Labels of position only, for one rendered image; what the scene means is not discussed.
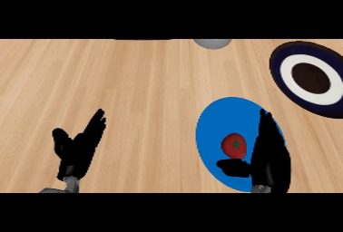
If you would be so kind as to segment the grey round object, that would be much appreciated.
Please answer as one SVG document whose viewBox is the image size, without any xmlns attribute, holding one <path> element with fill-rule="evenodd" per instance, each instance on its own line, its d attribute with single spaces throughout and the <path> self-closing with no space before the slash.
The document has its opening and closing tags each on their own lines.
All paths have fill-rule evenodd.
<svg viewBox="0 0 343 232">
<path fill-rule="evenodd" d="M 195 39 L 195 43 L 212 50 L 222 49 L 229 43 L 231 39 Z"/>
</svg>

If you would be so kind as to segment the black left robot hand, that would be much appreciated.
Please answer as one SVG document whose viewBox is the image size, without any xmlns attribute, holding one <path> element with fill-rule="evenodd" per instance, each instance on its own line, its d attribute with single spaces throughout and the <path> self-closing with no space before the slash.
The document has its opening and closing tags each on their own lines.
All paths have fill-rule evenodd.
<svg viewBox="0 0 343 232">
<path fill-rule="evenodd" d="M 99 109 L 84 131 L 74 139 L 70 138 L 64 129 L 56 128 L 52 131 L 53 149 L 61 159 L 58 180 L 65 180 L 68 177 L 81 179 L 86 176 L 105 128 L 105 111 Z"/>
</svg>

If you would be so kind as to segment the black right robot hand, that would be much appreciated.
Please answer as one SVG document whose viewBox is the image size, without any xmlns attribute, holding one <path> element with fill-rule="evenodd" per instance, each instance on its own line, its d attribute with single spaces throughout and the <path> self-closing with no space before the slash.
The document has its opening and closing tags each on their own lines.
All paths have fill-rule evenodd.
<svg viewBox="0 0 343 232">
<path fill-rule="evenodd" d="M 243 159 L 222 159 L 216 163 L 229 177 L 251 177 L 251 186 L 263 185 L 272 194 L 288 191 L 291 184 L 291 157 L 272 114 L 260 109 L 259 135 L 250 163 Z"/>
</svg>

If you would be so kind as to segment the navy and white plate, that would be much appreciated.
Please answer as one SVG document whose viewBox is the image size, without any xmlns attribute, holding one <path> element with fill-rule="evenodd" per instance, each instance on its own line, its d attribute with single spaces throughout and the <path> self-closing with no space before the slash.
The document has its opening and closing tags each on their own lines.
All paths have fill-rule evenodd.
<svg viewBox="0 0 343 232">
<path fill-rule="evenodd" d="M 322 117 L 343 119 L 343 56 L 311 42 L 278 46 L 269 70 L 290 100 Z"/>
</svg>

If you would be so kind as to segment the blue plate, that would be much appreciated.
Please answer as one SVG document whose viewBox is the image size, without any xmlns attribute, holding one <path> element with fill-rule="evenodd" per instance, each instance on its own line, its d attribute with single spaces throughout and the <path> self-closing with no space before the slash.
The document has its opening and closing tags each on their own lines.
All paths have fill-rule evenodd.
<svg viewBox="0 0 343 232">
<path fill-rule="evenodd" d="M 216 100 L 204 109 L 195 127 L 195 143 L 204 165 L 214 178 L 232 189 L 251 192 L 251 177 L 229 177 L 216 163 L 231 159 L 222 151 L 222 140 L 238 133 L 247 142 L 244 161 L 250 163 L 254 141 L 259 135 L 260 109 L 253 101 L 228 97 Z"/>
</svg>

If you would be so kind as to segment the red tomato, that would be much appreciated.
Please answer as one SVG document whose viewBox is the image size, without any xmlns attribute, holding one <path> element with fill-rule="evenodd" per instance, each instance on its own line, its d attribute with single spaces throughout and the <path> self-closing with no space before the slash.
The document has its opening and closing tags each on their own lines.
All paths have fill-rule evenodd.
<svg viewBox="0 0 343 232">
<path fill-rule="evenodd" d="M 222 140 L 222 151 L 231 159 L 243 160 L 247 155 L 247 142 L 238 133 L 231 133 Z"/>
</svg>

